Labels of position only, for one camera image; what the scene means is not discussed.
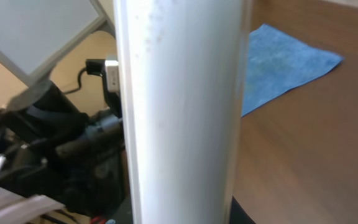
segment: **gray frame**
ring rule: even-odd
[[[51,57],[49,57],[41,66],[35,69],[31,74],[26,75],[16,64],[14,64],[6,55],[0,51],[0,63],[5,66],[10,72],[12,72],[20,81],[22,81],[27,86],[31,86],[34,83],[38,82],[44,76],[46,76],[52,68],[59,62],[68,52],[70,52],[74,47],[76,47],[83,39],[85,39],[92,32],[96,31],[100,25],[102,25],[107,18],[107,15],[103,8],[100,6],[98,0],[89,0],[96,12],[99,14],[99,17],[95,19],[90,25],[83,29],[79,34],[71,39],[65,46],[60,50],[55,52]]]

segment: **blue cloth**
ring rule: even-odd
[[[249,36],[242,115],[331,71],[342,57],[264,24]]]

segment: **white pole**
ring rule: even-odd
[[[114,3],[134,222],[227,223],[250,4]]]

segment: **tabletop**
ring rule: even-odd
[[[358,9],[257,0],[263,23],[345,59],[242,118],[234,196],[256,223],[358,223]]]

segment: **wooden table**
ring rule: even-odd
[[[263,23],[345,60],[243,117],[234,196],[257,223],[358,223],[358,9],[255,0]]]

